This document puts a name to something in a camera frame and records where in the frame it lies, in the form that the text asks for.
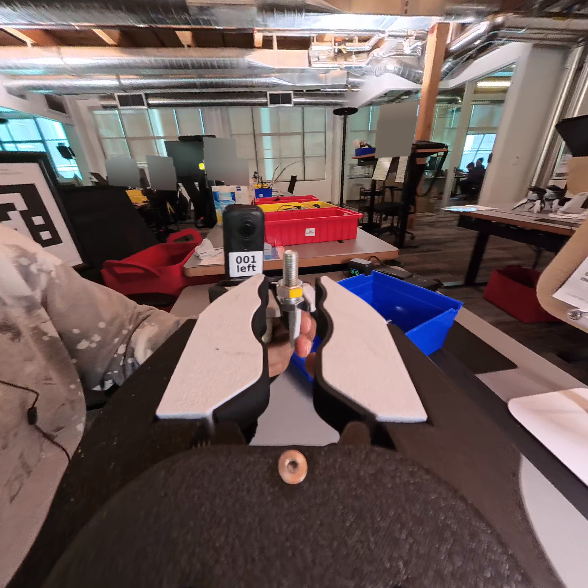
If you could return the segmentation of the black floor lamp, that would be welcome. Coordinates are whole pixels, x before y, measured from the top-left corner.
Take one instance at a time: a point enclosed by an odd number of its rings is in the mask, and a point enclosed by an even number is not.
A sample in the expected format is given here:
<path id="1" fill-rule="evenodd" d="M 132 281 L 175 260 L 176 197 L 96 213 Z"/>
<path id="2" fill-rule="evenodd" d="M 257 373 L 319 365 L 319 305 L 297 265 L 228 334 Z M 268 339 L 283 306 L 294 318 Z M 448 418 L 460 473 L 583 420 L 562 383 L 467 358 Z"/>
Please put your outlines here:
<path id="1" fill-rule="evenodd" d="M 345 158 L 346 158 L 346 143 L 347 143 L 347 127 L 348 117 L 357 113 L 356 107 L 338 107 L 334 109 L 334 115 L 342 120 L 342 135 L 341 135 L 341 169 L 339 174 L 339 200 L 338 206 L 342 207 L 344 204 L 344 182 L 345 182 Z"/>

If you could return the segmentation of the grey table with wooden edge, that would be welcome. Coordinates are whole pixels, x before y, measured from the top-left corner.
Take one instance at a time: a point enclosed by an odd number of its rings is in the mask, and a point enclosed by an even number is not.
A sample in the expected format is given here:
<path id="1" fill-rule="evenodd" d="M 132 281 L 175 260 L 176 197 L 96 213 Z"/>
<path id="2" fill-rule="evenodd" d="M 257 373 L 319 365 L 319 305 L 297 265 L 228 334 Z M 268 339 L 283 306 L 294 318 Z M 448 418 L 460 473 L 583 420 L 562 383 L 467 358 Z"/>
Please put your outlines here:
<path id="1" fill-rule="evenodd" d="M 318 242 L 288 246 L 298 251 L 299 269 L 333 267 L 346 265 L 351 259 L 378 258 L 380 261 L 394 260 L 399 256 L 399 249 L 382 239 L 361 229 L 357 230 L 356 239 L 331 242 Z M 192 254 L 183 265 L 183 273 L 188 277 L 224 275 L 224 253 L 219 251 L 215 256 L 201 260 Z"/>

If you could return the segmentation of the black flat box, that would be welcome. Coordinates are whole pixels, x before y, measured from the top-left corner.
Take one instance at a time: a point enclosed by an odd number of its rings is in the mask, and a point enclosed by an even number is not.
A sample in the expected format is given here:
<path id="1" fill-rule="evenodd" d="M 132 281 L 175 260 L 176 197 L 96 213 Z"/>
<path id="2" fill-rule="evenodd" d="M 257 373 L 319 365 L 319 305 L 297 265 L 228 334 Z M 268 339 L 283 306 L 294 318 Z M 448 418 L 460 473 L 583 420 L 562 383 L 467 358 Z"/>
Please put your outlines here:
<path id="1" fill-rule="evenodd" d="M 390 277 L 394 277 L 399 279 L 403 282 L 410 283 L 412 285 L 418 286 L 423 289 L 427 289 L 433 292 L 438 291 L 442 287 L 442 283 L 437 279 L 430 279 L 427 277 L 423 277 L 421 275 L 417 275 L 406 270 L 400 266 L 385 266 L 380 265 L 376 266 L 373 269 L 374 272 L 378 272 Z"/>

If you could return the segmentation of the silver hex bolt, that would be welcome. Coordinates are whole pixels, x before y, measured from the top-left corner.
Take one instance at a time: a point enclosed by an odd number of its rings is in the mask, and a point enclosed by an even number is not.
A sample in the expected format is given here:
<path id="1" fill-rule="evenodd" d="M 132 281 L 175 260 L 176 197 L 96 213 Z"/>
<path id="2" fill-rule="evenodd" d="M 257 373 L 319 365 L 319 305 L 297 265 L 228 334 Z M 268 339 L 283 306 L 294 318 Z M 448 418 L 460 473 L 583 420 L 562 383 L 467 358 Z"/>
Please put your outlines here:
<path id="1" fill-rule="evenodd" d="M 288 249 L 284 251 L 283 254 L 283 275 L 282 280 L 286 282 L 287 285 L 294 285 L 299 279 L 299 254 L 297 251 L 293 249 Z M 282 309 L 285 312 L 296 312 L 299 308 L 299 305 L 296 306 L 287 306 L 282 305 Z"/>

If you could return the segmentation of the blue plastic bin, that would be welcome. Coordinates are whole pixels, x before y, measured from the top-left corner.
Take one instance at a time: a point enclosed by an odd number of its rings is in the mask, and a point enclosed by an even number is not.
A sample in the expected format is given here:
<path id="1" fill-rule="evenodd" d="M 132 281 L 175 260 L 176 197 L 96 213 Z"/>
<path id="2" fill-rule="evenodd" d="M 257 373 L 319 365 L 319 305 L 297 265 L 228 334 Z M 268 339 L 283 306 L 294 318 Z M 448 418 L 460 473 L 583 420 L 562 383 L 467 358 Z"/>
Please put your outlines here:
<path id="1" fill-rule="evenodd" d="M 443 347 L 463 307 L 461 301 L 377 271 L 339 284 L 399 327 L 426 356 Z"/>

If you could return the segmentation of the white instruction sheet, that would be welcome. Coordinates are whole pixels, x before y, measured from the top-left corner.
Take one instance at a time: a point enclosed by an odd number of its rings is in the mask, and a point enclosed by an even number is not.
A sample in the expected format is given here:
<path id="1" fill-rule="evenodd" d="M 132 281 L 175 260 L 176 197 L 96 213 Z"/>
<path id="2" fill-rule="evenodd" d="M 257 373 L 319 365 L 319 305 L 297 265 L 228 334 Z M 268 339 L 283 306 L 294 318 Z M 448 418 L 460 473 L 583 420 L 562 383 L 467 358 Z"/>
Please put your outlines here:
<path id="1" fill-rule="evenodd" d="M 587 313 L 587 258 L 579 264 L 552 297 L 577 311 Z"/>

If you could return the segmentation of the large silver air duct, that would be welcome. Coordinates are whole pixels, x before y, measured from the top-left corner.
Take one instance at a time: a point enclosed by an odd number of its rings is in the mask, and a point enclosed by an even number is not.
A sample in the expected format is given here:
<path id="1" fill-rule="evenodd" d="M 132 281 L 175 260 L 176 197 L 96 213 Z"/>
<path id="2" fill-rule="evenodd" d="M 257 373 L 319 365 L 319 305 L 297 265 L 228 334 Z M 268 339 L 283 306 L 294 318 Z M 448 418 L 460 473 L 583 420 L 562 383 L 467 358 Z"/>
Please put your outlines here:
<path id="1" fill-rule="evenodd" d="M 449 1 L 1 1 L 13 28 L 385 30 L 443 17 Z"/>

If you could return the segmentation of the person's grey splattered hoodie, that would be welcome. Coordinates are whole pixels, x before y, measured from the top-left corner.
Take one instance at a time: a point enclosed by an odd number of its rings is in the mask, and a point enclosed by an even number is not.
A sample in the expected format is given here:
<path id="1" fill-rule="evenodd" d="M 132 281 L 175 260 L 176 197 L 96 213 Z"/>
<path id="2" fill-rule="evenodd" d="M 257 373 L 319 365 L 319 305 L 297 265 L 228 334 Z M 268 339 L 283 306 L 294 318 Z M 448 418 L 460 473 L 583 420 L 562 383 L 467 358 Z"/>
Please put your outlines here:
<path id="1" fill-rule="evenodd" d="M 58 264 L 1 226 L 1 587 L 35 541 L 84 430 L 82 385 L 45 308 Z"/>

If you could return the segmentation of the black office chair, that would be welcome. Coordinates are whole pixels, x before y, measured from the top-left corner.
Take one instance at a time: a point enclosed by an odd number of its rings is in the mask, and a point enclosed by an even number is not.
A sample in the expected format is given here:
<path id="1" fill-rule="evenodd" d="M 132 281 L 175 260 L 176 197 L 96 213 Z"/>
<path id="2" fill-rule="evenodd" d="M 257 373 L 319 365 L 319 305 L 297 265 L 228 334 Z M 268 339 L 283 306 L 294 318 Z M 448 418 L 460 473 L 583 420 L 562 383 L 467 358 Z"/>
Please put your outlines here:
<path id="1" fill-rule="evenodd" d="M 359 222 L 359 227 L 372 235 L 384 233 L 395 235 L 400 228 L 400 212 L 403 203 L 402 191 L 399 187 L 383 189 L 359 189 L 357 211 L 366 216 Z"/>
<path id="2" fill-rule="evenodd" d="M 59 193 L 87 264 L 102 270 L 159 243 L 122 187 L 60 187 Z"/>

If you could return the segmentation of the person's left forearm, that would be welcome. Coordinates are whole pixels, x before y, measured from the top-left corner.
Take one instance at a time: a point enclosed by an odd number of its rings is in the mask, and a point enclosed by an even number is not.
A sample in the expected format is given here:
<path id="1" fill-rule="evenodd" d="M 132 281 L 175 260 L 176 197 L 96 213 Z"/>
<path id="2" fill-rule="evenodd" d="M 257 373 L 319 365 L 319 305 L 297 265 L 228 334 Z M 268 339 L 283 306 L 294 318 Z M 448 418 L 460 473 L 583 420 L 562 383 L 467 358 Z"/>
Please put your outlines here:
<path id="1" fill-rule="evenodd" d="M 45 308 L 86 389 L 121 386 L 185 323 L 55 266 Z"/>

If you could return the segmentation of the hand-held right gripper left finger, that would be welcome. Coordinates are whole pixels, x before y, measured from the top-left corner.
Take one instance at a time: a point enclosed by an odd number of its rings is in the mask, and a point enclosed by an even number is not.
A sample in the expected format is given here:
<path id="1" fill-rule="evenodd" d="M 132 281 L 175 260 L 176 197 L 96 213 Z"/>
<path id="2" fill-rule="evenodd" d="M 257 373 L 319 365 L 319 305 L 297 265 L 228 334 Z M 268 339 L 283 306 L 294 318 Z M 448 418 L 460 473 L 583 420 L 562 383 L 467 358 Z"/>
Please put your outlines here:
<path id="1" fill-rule="evenodd" d="M 159 420 L 223 422 L 248 430 L 270 398 L 268 280 L 254 275 L 221 294 L 199 315 L 156 409 Z"/>

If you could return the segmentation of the dark red storage bin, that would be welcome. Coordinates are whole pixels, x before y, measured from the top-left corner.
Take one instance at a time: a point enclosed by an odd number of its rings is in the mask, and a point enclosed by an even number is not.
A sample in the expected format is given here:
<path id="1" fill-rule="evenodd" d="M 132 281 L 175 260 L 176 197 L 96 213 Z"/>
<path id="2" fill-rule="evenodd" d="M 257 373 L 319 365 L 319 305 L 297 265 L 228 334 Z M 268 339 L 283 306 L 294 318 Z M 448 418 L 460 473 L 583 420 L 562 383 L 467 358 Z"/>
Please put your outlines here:
<path id="1" fill-rule="evenodd" d="M 484 289 L 483 299 L 525 324 L 557 323 L 537 298 L 541 272 L 520 265 L 495 269 Z"/>

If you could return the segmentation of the wooden document stand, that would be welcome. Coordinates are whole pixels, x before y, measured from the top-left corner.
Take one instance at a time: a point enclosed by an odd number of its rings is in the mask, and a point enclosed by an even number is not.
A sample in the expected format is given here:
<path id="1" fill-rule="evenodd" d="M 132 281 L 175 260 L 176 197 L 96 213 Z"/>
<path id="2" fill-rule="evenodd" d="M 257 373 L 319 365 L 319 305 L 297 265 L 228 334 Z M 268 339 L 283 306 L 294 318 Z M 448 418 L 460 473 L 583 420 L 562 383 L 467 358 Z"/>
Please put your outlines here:
<path id="1" fill-rule="evenodd" d="M 587 313 L 552 297 L 587 258 L 584 222 L 541 274 L 537 297 L 555 318 L 587 333 Z M 587 484 L 587 388 L 576 387 L 508 401 L 512 416 L 584 484 Z"/>

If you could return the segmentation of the wooden support post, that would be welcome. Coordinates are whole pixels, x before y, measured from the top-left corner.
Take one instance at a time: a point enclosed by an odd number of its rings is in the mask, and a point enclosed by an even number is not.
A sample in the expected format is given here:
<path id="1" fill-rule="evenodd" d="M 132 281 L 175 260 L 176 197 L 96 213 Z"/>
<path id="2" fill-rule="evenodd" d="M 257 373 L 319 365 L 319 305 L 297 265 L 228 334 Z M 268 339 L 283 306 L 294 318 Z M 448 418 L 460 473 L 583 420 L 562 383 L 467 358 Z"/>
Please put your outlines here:
<path id="1" fill-rule="evenodd" d="M 428 33 L 415 141 L 429 141 L 432 135 L 436 100 L 442 78 L 449 32 L 450 23 L 438 22 L 430 28 Z"/>

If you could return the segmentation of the yellow parts tray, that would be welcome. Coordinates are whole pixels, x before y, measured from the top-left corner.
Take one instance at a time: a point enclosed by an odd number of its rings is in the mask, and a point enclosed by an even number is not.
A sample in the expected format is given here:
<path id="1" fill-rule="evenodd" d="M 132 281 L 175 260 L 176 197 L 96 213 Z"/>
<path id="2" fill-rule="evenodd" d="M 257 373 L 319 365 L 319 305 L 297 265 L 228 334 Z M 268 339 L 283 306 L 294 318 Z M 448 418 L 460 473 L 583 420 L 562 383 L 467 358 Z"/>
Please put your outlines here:
<path id="1" fill-rule="evenodd" d="M 323 201 L 257 202 L 256 205 L 258 205 L 265 213 L 337 208 L 337 206 Z"/>

